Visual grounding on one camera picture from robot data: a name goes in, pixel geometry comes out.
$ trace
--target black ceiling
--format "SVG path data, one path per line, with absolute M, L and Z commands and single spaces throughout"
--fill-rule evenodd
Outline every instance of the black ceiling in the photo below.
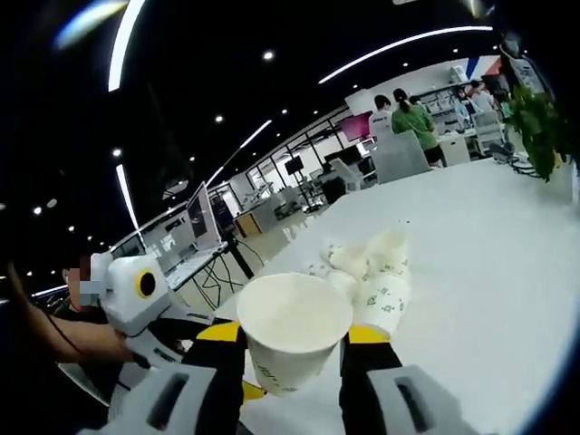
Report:
M 217 181 L 247 169 L 315 121 L 314 110 L 324 114 L 343 104 L 354 83 L 371 87 L 454 57 L 493 53 L 498 42 L 496 33 L 437 36 L 380 54 L 319 85 L 327 73 L 403 37 L 487 22 L 451 0 L 401 6 L 147 0 L 130 39 L 121 88 L 107 93 L 122 13 L 57 53 L 55 34 L 88 2 L 37 3 L 3 30 L 10 44 L 2 51 L 8 67 L 1 81 L 0 154 L 0 202 L 19 217 L 14 231 L 25 248 L 17 256 L 23 269 L 34 270 L 34 287 L 55 283 L 48 272 L 61 267 L 64 256 L 98 251 L 101 241 L 112 245 L 131 231 L 112 149 L 123 149 L 120 161 L 143 223 L 167 208 L 160 201 L 164 183 L 190 178 L 185 198 L 266 120 L 273 122 Z M 265 50 L 275 51 L 270 63 L 262 60 Z M 403 68 L 405 62 L 409 68 Z M 214 122 L 217 114 L 223 123 Z M 34 216 L 32 209 L 51 198 L 58 205 Z

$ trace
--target white table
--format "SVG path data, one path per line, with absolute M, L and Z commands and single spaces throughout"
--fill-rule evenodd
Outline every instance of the white table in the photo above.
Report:
M 266 264 L 301 271 L 329 241 L 411 240 L 413 298 L 392 347 L 457 398 L 480 433 L 515 434 L 558 381 L 578 327 L 580 217 L 491 159 L 341 197 Z M 231 298 L 217 314 L 235 318 Z M 337 353 L 287 398 L 242 410 L 256 435 L 343 433 Z

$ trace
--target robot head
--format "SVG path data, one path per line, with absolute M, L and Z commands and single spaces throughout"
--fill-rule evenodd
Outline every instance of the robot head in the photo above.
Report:
M 153 256 L 118 258 L 109 265 L 101 306 L 112 326 L 133 336 L 170 305 L 165 276 Z

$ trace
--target woman in green shirt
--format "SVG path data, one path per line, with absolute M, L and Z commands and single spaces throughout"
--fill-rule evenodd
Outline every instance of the woman in green shirt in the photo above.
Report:
M 444 159 L 443 150 L 433 134 L 435 125 L 431 116 L 420 105 L 411 104 L 407 92 L 403 89 L 395 89 L 392 94 L 395 101 L 399 103 L 399 109 L 391 118 L 392 132 L 398 134 L 413 130 L 429 164 L 439 166 L 439 162 Z

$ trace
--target cup rim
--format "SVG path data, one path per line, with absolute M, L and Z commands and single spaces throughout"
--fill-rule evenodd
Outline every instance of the cup rim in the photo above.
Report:
M 260 340 L 259 338 L 259 334 L 256 334 L 255 331 L 252 330 L 251 326 L 248 327 L 248 325 L 244 325 L 244 321 L 243 321 L 243 315 L 241 313 L 241 311 L 243 310 L 243 305 L 240 304 L 240 301 L 243 298 L 243 293 L 244 291 L 246 291 L 246 289 L 252 285 L 252 283 L 254 283 L 257 280 L 267 280 L 267 279 L 275 279 L 275 278 L 279 278 L 280 276 L 300 276 L 300 279 L 308 279 L 311 281 L 318 281 L 319 284 L 324 284 L 324 287 L 326 287 L 329 290 L 329 295 L 332 294 L 333 297 L 336 297 L 336 300 L 340 300 L 341 303 L 344 303 L 344 306 L 348 306 L 350 308 L 350 310 L 348 310 L 348 316 L 344 318 L 344 332 L 340 333 L 340 334 L 336 334 L 335 337 L 333 337 L 333 340 L 331 342 L 331 340 L 328 340 L 328 346 L 320 347 L 317 346 L 315 349 L 312 350 L 308 350 L 308 349 L 303 349 L 303 350 L 292 350 L 292 349 L 283 349 L 281 347 L 276 346 L 275 344 L 269 344 L 269 343 L 264 343 L 263 340 Z M 274 274 L 274 275 L 266 275 L 266 276 L 261 276 L 259 278 L 257 278 L 256 280 L 250 282 L 245 288 L 244 290 L 242 290 L 242 292 L 240 292 L 239 297 L 237 299 L 237 319 L 240 323 L 240 326 L 242 327 L 242 329 L 244 330 L 244 333 L 246 335 L 248 335 L 252 340 L 256 341 L 257 343 L 261 344 L 262 346 L 265 346 L 266 348 L 277 352 L 277 353 L 286 353 L 286 354 L 292 354 L 292 355 L 300 355 L 300 354 L 306 354 L 306 353 L 314 353 L 314 352 L 318 352 L 318 351 L 322 351 L 322 350 L 326 350 L 334 345 L 336 345 L 337 343 L 339 343 L 347 334 L 348 331 L 350 330 L 351 326 L 353 325 L 353 320 L 354 320 L 354 308 L 353 306 L 344 298 L 344 296 L 338 294 L 334 288 L 332 287 L 332 285 L 330 283 L 328 283 L 327 281 L 323 280 L 322 278 L 318 277 L 318 276 L 311 276 L 311 275 L 305 275 L 305 274 L 299 274 L 296 272 L 289 272 L 289 273 L 283 273 L 283 274 Z

